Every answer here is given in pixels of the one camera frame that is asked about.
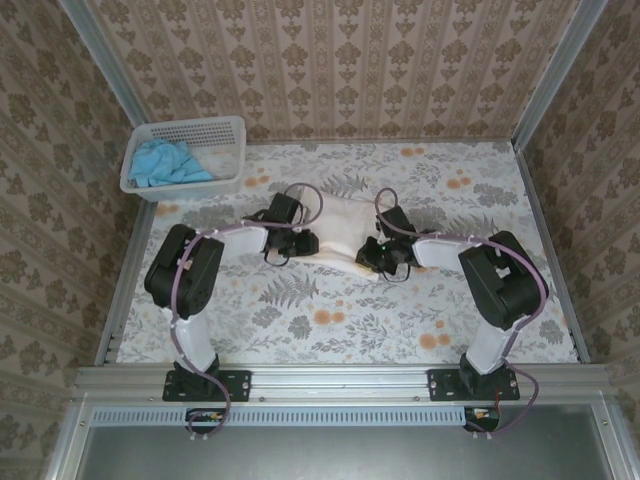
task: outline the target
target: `aluminum frame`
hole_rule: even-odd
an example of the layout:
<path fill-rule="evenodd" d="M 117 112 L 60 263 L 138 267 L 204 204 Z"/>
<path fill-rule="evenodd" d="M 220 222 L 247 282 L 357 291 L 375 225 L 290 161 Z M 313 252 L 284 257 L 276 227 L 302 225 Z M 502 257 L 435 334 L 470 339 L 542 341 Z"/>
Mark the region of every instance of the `aluminum frame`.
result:
<path fill-rule="evenodd" d="M 633 445 L 609 384 L 604 365 L 518 365 L 540 383 L 539 404 L 590 405 L 600 440 L 615 479 L 640 478 Z M 252 392 L 243 407 L 418 407 L 475 406 L 491 402 L 431 402 L 426 371 L 447 365 L 391 366 L 255 366 L 232 365 L 253 371 Z M 79 371 L 71 405 L 62 427 L 48 480 L 75 479 L 97 407 L 119 405 L 163 409 L 168 406 L 221 407 L 221 403 L 162 402 L 169 364 L 107 365 Z M 533 391 L 518 376 L 522 398 L 504 402 L 524 405 Z"/>
<path fill-rule="evenodd" d="M 122 262 L 123 266 L 120 277 L 118 277 L 118 283 L 113 293 L 114 300 L 111 302 L 104 330 L 102 331 L 100 345 L 98 346 L 98 351 L 96 352 L 96 357 L 93 362 L 95 366 L 116 360 L 117 347 L 122 338 L 124 325 L 129 317 L 129 308 L 131 307 L 131 301 L 135 294 L 138 272 L 140 271 L 144 258 L 149 233 L 153 226 L 156 206 L 157 204 L 147 202 L 146 200 L 140 202 L 140 210 L 138 210 L 138 216 L 136 217 L 131 238 L 129 239 L 127 253 Z"/>
<path fill-rule="evenodd" d="M 134 127 L 149 122 L 140 96 L 136 95 L 134 87 L 128 80 L 127 74 L 109 47 L 104 34 L 100 30 L 98 21 L 93 17 L 88 2 L 77 0 L 61 0 L 62 8 L 69 16 L 71 23 L 80 34 L 80 38 L 89 49 L 91 57 L 98 64 L 111 91 L 118 99 L 118 103 L 127 114 Z"/>
<path fill-rule="evenodd" d="M 531 140 L 606 5 L 606 0 L 587 0 L 578 4 L 513 132 L 513 141 L 517 149 L 524 149 Z"/>
<path fill-rule="evenodd" d="M 187 427 L 189 407 L 93 407 L 91 427 Z M 466 424 L 464 407 L 272 407 L 243 406 L 229 412 L 225 427 L 397 427 Z M 211 426 L 195 419 L 193 426 Z"/>
<path fill-rule="evenodd" d="M 553 283 L 556 287 L 558 299 L 560 300 L 560 307 L 562 308 L 564 317 L 567 320 L 567 325 L 569 326 L 569 331 L 571 332 L 574 345 L 576 347 L 576 350 L 578 351 L 580 361 L 583 363 L 589 363 L 591 361 L 591 357 L 589 355 L 589 351 L 587 350 L 587 344 L 584 341 L 584 336 L 582 335 L 582 330 L 580 329 L 580 324 L 578 323 L 576 311 L 574 310 L 573 304 L 571 303 L 569 289 L 567 288 L 567 283 L 564 280 L 564 275 L 562 274 L 562 269 L 560 268 L 558 256 L 556 255 L 556 251 L 553 248 L 551 234 L 549 233 L 547 222 L 544 219 L 542 207 L 540 206 L 540 200 L 538 199 L 538 195 L 536 194 L 536 188 L 533 185 L 533 179 L 531 178 L 531 174 L 529 173 L 529 168 L 527 167 L 524 153 L 522 152 L 522 150 L 515 150 L 514 153 L 516 155 L 516 163 L 518 164 L 518 168 L 520 169 L 520 175 L 522 176 L 522 182 L 524 183 L 524 188 L 527 192 L 527 197 L 529 198 L 531 211 L 533 212 L 533 218 L 536 221 L 538 233 L 540 234 L 540 239 L 542 240 L 542 246 L 544 247 L 544 251 L 547 255 L 549 270 L 551 271 Z"/>

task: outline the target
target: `wire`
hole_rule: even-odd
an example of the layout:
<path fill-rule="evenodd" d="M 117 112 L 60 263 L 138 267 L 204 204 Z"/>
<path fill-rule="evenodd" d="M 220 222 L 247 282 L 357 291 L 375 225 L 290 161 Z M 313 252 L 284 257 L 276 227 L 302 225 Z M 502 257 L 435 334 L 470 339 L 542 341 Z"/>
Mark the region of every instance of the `wire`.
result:
<path fill-rule="evenodd" d="M 287 263 L 289 263 L 289 259 L 290 259 L 291 257 L 288 257 L 288 256 L 287 256 L 287 257 L 285 257 L 285 258 L 284 258 L 284 262 L 282 262 L 282 263 L 272 263 L 272 262 L 270 262 L 270 261 L 268 260 L 268 258 L 269 258 L 269 252 L 268 252 L 268 251 L 266 251 L 266 252 L 264 252 L 264 262 L 265 262 L 267 265 L 271 265 L 272 267 L 284 267 Z"/>
<path fill-rule="evenodd" d="M 496 387 L 496 403 L 493 404 L 493 408 L 498 411 L 498 415 L 500 415 L 500 390 Z"/>
<path fill-rule="evenodd" d="M 194 413 L 191 414 L 191 416 L 189 417 L 189 420 L 187 422 L 187 430 L 189 431 L 189 433 L 191 433 L 191 435 L 192 435 L 191 439 L 192 440 L 195 438 L 195 432 L 193 431 L 193 423 L 195 422 L 196 418 L 207 417 L 207 416 L 209 418 L 212 418 L 213 415 L 218 416 L 218 412 L 201 411 L 201 412 L 194 412 Z M 209 433 L 205 433 L 202 436 L 206 439 L 209 434 L 213 435 L 214 430 L 212 430 Z"/>
<path fill-rule="evenodd" d="M 409 280 L 409 277 L 411 276 L 411 265 L 407 265 L 407 274 L 402 280 L 389 280 L 389 277 L 387 277 L 387 272 L 382 272 L 382 276 L 389 283 L 404 283 Z"/>
<path fill-rule="evenodd" d="M 520 423 L 520 421 L 524 418 L 524 416 L 527 413 L 529 413 L 529 410 L 531 410 L 531 408 L 533 407 L 533 404 L 538 399 L 538 394 L 540 393 L 540 384 L 538 383 L 538 381 L 535 379 L 535 377 L 533 375 L 531 375 L 528 372 L 525 372 L 521 368 L 513 366 L 513 364 L 509 363 L 506 359 L 504 360 L 504 364 L 507 366 L 507 368 L 510 368 L 511 370 L 513 370 L 518 375 L 522 375 L 523 377 L 526 377 L 527 379 L 529 379 L 529 381 L 531 381 L 531 383 L 533 384 L 533 393 L 531 394 L 531 397 L 529 398 L 529 401 L 527 402 L 527 404 L 520 411 L 520 413 L 516 416 L 516 418 L 514 418 L 511 422 L 509 422 L 504 427 L 500 427 L 497 430 L 494 430 L 493 432 L 488 432 L 487 430 L 482 428 L 477 423 L 470 422 L 470 421 L 467 420 L 467 425 L 472 426 L 473 428 L 475 428 L 479 432 L 486 433 L 486 434 L 491 434 L 492 436 L 493 435 L 499 435 L 499 434 L 504 433 L 504 432 L 506 432 L 508 430 L 511 430 L 518 423 Z"/>
<path fill-rule="evenodd" d="M 173 317 L 171 318 L 171 323 L 169 324 L 169 327 L 170 327 L 170 330 L 171 330 L 171 340 L 173 341 L 173 344 L 176 347 L 176 350 L 178 352 L 178 356 L 182 359 L 184 364 L 193 373 L 201 376 L 202 378 L 204 378 L 206 380 L 209 380 L 216 387 L 218 387 L 220 389 L 220 391 L 222 392 L 222 394 L 224 395 L 224 399 L 225 399 L 225 412 L 224 412 L 224 415 L 222 416 L 222 419 L 220 420 L 220 423 L 209 433 L 209 435 L 217 434 L 222 429 L 222 427 L 224 426 L 225 422 L 227 421 L 227 418 L 229 417 L 229 412 L 231 410 L 231 396 L 229 395 L 229 392 L 224 387 L 224 385 L 222 385 L 222 383 L 220 383 L 220 381 L 217 378 L 215 378 L 214 376 L 209 375 L 208 373 L 200 370 L 198 367 L 196 367 L 191 362 L 191 360 L 189 360 L 189 358 L 187 358 L 187 356 L 186 356 L 186 354 L 184 352 L 184 349 L 182 348 L 182 345 L 180 344 L 180 340 L 178 339 L 178 335 L 176 333 L 176 324 L 178 323 L 178 320 L 180 320 L 180 315 L 178 314 L 178 287 L 180 285 L 180 278 L 182 277 L 182 273 L 184 272 L 184 267 L 186 265 L 187 260 L 189 259 L 189 256 L 191 255 L 191 252 L 196 247 L 196 245 L 200 242 L 200 240 L 202 240 L 207 235 L 211 235 L 212 233 L 221 233 L 221 232 L 233 231 L 233 230 L 237 230 L 239 228 L 243 228 L 244 226 L 247 226 L 247 225 L 249 225 L 249 226 L 258 226 L 258 227 L 276 227 L 276 228 L 292 228 L 293 229 L 293 228 L 306 227 L 307 225 L 310 225 L 313 222 L 315 222 L 318 219 L 318 217 L 320 217 L 320 214 L 322 213 L 322 209 L 324 208 L 324 199 L 322 197 L 322 192 L 317 187 L 315 187 L 315 186 L 313 186 L 313 185 L 311 185 L 309 183 L 297 182 L 297 183 L 292 183 L 291 185 L 289 185 L 287 187 L 287 189 L 285 190 L 285 194 L 287 192 L 289 192 L 294 187 L 309 187 L 318 195 L 318 200 L 319 200 L 318 211 L 308 221 L 302 222 L 302 223 L 282 224 L 282 223 L 274 223 L 274 222 L 260 222 L 260 221 L 254 221 L 254 220 L 242 220 L 242 221 L 240 221 L 240 224 L 229 225 L 227 227 L 222 227 L 220 229 L 214 228 L 214 229 L 210 229 L 210 230 L 205 230 L 205 231 L 202 231 L 199 234 L 197 234 L 191 240 L 191 242 L 189 242 L 189 245 L 187 245 L 187 248 L 185 248 L 184 253 L 182 254 L 182 257 L 180 258 L 180 261 L 178 262 L 178 268 L 176 269 L 176 275 L 175 275 L 175 277 L 173 279 L 173 285 L 171 286 L 171 297 L 170 297 L 170 300 L 171 300 L 171 312 L 173 314 Z M 193 432 L 192 424 L 193 424 L 193 422 L 189 423 L 188 429 L 189 429 L 189 433 L 194 434 L 195 432 Z"/>
<path fill-rule="evenodd" d="M 402 233 L 403 235 L 409 235 L 409 236 L 413 236 L 413 237 L 419 237 L 419 238 L 439 238 L 442 240 L 450 240 L 450 241 L 455 241 L 455 242 L 459 242 L 459 243 L 482 243 L 484 245 L 487 245 L 489 247 L 495 248 L 503 253 L 506 253 L 507 255 L 511 256 L 514 260 L 516 260 L 518 263 L 520 263 L 524 268 L 527 269 L 527 271 L 533 276 L 533 279 L 536 282 L 536 285 L 538 287 L 538 291 L 540 293 L 540 304 L 538 305 L 538 308 L 536 308 L 536 310 L 525 320 L 523 320 L 522 322 L 520 322 L 518 324 L 518 326 L 516 326 L 516 328 L 514 329 L 513 333 L 511 334 L 511 337 L 509 338 L 507 345 L 505 346 L 504 350 L 502 351 L 502 361 L 504 362 L 504 364 L 507 366 L 507 368 L 510 368 L 511 370 L 513 370 L 515 373 L 522 375 L 523 377 L 528 378 L 531 383 L 533 383 L 533 395 L 531 395 L 531 398 L 529 399 L 529 402 L 527 403 L 527 405 L 524 407 L 524 409 L 518 414 L 518 416 L 511 421 L 509 424 L 505 425 L 504 427 L 501 427 L 497 430 L 494 430 L 493 432 L 491 432 L 492 435 L 496 435 L 499 433 L 503 433 L 506 432 L 507 430 L 510 430 L 511 428 L 513 428 L 516 424 L 518 424 L 522 418 L 527 414 L 527 412 L 529 412 L 529 410 L 531 409 L 531 407 L 533 406 L 533 404 L 535 403 L 536 399 L 538 398 L 538 393 L 540 392 L 540 385 L 538 384 L 538 381 L 533 377 L 533 375 L 525 372 L 524 370 L 521 370 L 519 368 L 514 367 L 511 363 L 509 363 L 509 361 L 507 360 L 507 355 L 509 354 L 509 352 L 511 351 L 511 347 L 513 347 L 513 344 L 516 341 L 516 338 L 518 337 L 518 334 L 520 333 L 520 330 L 522 330 L 524 327 L 526 327 L 527 325 L 529 325 L 531 322 L 533 322 L 536 318 L 538 318 L 540 316 L 540 314 L 542 313 L 542 311 L 544 310 L 544 306 L 545 303 L 547 302 L 547 292 L 544 288 L 544 281 L 542 279 L 542 276 L 540 275 L 540 273 L 536 270 L 536 268 L 531 264 L 531 262 L 529 262 L 526 258 L 524 258 L 522 255 L 520 255 L 519 253 L 513 251 L 512 249 L 505 247 L 504 245 L 501 245 L 499 243 L 493 242 L 489 239 L 486 238 L 478 238 L 478 237 L 460 237 L 457 235 L 442 235 L 442 234 L 436 234 L 436 233 L 419 233 L 419 232 L 411 232 L 409 230 L 403 230 L 401 228 L 396 227 L 395 225 L 393 225 L 391 222 L 389 222 L 387 219 L 385 219 L 382 216 L 382 212 L 380 211 L 380 197 L 382 196 L 382 194 L 384 194 L 385 192 L 389 192 L 391 193 L 391 195 L 393 195 L 393 200 L 394 200 L 394 207 L 398 205 L 398 194 L 396 193 L 396 191 L 393 188 L 390 187 L 385 187 L 383 189 L 381 189 L 377 194 L 376 194 L 376 198 L 374 201 L 374 208 L 376 210 L 376 215 L 378 216 L 378 219 L 384 223 L 387 227 L 389 227 L 391 230 L 394 230 L 398 233 Z M 469 425 L 471 425 L 472 427 L 478 429 L 481 432 L 486 432 L 483 428 L 479 427 L 478 425 L 472 423 L 472 422 L 467 422 Z"/>
<path fill-rule="evenodd" d="M 298 218 L 295 223 L 300 223 L 304 218 L 304 206 L 302 204 L 298 206 L 298 211 L 300 212 L 300 218 Z"/>

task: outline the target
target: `perforated metal strip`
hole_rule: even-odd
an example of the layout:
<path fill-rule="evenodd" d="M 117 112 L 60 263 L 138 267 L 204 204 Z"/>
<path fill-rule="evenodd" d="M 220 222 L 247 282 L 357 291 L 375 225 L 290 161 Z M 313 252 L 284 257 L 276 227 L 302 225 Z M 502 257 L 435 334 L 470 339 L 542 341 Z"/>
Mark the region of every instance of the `perforated metal strip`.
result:
<path fill-rule="evenodd" d="M 91 426 L 185 426 L 185 407 L 99 407 Z M 463 407 L 292 408 L 242 407 L 231 411 L 229 426 L 445 426 L 464 425 Z M 194 422 L 194 425 L 207 425 Z"/>

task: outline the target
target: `blue cloth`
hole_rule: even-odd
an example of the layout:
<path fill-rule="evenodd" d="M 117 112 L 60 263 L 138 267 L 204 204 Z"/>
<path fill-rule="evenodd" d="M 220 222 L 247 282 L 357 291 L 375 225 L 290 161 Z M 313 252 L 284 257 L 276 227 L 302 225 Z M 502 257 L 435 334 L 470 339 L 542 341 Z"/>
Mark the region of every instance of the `blue cloth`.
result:
<path fill-rule="evenodd" d="M 191 156 L 185 142 L 157 139 L 143 143 L 133 154 L 129 181 L 138 187 L 210 182 L 213 177 Z"/>

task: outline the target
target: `patterned wallpaper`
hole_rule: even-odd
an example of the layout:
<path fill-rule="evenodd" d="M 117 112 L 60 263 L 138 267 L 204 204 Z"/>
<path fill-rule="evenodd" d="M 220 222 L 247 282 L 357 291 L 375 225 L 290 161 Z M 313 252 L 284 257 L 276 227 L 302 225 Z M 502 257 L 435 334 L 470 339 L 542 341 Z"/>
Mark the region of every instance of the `patterned wallpaper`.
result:
<path fill-rule="evenodd" d="M 38 477 L 93 363 L 138 205 L 130 133 L 55 1 L 0 2 L 0 478 Z"/>
<path fill-rule="evenodd" d="M 510 137 L 577 0 L 90 0 L 153 121 L 250 140 Z"/>
<path fill-rule="evenodd" d="M 640 2 L 608 3 L 525 153 L 591 354 L 640 437 Z"/>

